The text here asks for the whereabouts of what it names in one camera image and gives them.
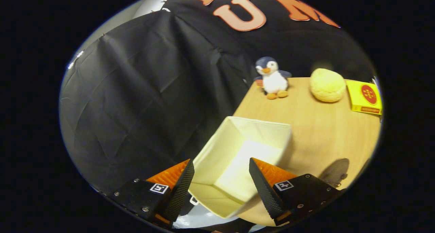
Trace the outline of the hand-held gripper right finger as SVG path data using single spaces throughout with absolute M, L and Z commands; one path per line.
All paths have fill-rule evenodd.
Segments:
M 249 160 L 249 173 L 276 226 L 295 224 L 343 193 L 310 173 L 297 176 L 254 157 Z

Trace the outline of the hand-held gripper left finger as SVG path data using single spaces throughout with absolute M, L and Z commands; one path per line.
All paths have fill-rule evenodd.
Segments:
M 148 179 L 126 182 L 108 198 L 141 220 L 170 229 L 185 203 L 194 173 L 193 161 L 187 159 Z

